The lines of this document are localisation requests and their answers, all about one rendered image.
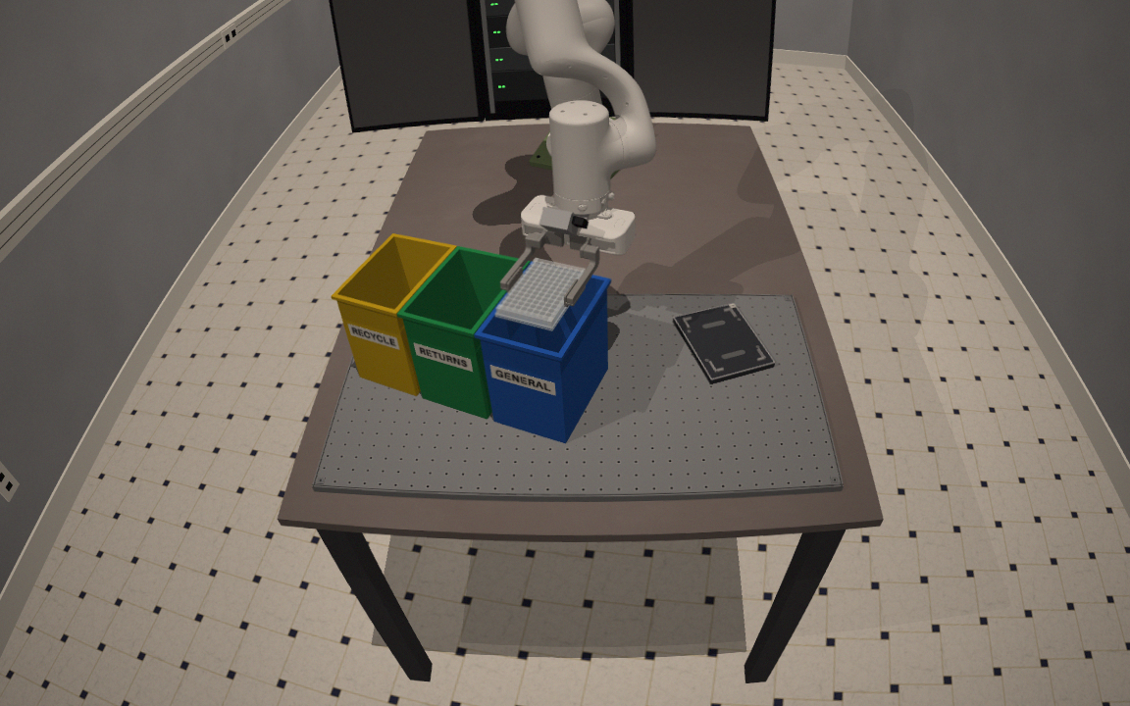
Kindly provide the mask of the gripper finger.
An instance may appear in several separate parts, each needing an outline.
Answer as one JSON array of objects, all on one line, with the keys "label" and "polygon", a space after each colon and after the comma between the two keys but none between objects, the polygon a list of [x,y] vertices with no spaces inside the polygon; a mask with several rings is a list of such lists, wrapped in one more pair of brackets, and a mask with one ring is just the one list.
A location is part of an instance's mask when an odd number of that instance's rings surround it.
[{"label": "gripper finger", "polygon": [[591,280],[591,276],[593,276],[597,267],[599,267],[599,247],[591,245],[590,237],[570,235],[570,249],[579,250],[580,258],[591,259],[591,263],[586,267],[582,277],[579,279],[575,278],[575,281],[571,284],[568,293],[564,295],[564,307],[574,307],[577,304],[580,296],[585,290],[585,284]]},{"label": "gripper finger", "polygon": [[564,245],[564,233],[553,232],[550,229],[544,229],[541,235],[534,235],[534,233],[529,233],[525,236],[525,253],[519,258],[514,267],[508,270],[508,273],[501,279],[499,287],[502,290],[508,290],[514,287],[514,284],[519,280],[522,274],[522,267],[534,255],[534,250],[542,249],[545,244],[551,244],[555,246]]}]

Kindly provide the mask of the blue bin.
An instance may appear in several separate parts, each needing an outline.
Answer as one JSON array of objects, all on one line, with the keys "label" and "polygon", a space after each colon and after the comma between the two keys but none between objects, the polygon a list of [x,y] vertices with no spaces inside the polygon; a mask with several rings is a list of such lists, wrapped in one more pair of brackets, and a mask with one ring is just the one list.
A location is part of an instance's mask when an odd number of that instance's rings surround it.
[{"label": "blue bin", "polygon": [[566,443],[608,371],[608,286],[592,276],[553,331],[497,319],[481,341],[493,421]]}]

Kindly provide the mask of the yellow recycle bin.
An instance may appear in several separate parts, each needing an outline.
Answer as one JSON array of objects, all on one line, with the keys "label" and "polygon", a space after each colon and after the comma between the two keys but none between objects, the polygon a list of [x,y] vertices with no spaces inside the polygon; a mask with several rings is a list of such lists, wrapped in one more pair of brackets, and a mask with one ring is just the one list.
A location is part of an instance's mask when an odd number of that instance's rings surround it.
[{"label": "yellow recycle bin", "polygon": [[394,233],[334,291],[360,378],[420,394],[403,319],[395,313],[454,249]]}]

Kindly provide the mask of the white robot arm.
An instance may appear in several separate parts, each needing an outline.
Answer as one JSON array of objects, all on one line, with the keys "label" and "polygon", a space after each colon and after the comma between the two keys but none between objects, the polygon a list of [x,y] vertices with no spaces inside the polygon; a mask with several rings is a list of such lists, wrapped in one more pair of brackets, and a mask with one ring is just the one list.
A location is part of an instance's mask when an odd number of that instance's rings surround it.
[{"label": "white robot arm", "polygon": [[[510,46],[528,55],[534,72],[544,76],[550,101],[546,147],[553,204],[560,210],[542,207],[539,226],[564,235],[577,236],[579,227],[588,228],[589,216],[612,200],[615,171],[647,164],[657,152],[640,85],[600,54],[614,26],[605,0],[515,0],[506,23]],[[602,106],[599,90],[616,120]]]}]

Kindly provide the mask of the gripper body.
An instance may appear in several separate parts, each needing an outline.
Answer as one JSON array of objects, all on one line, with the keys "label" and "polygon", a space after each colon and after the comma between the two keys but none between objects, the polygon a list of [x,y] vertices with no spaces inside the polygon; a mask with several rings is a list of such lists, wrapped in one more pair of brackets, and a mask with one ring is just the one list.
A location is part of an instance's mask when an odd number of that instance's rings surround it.
[{"label": "gripper body", "polygon": [[[539,218],[541,218],[544,210],[542,207],[551,207],[551,209],[559,210],[559,207],[553,204],[553,197],[534,197],[521,213],[522,235],[525,235],[525,233],[528,235],[529,233],[541,235],[545,228],[539,226]],[[579,227],[577,235],[590,237],[591,245],[599,247],[600,253],[608,253],[610,251],[608,254],[624,255],[631,247],[634,237],[636,237],[636,216],[629,213],[629,211],[608,207],[608,202],[602,206],[600,213],[591,213],[588,221],[588,228]]]}]

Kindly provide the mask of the green bin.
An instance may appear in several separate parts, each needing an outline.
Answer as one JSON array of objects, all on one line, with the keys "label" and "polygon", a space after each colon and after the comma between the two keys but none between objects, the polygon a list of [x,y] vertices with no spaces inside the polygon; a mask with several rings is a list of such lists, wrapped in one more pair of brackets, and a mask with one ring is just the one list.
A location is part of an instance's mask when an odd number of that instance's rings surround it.
[{"label": "green bin", "polygon": [[395,313],[423,398],[488,419],[488,376],[473,334],[505,296],[499,281],[518,260],[457,246]]}]

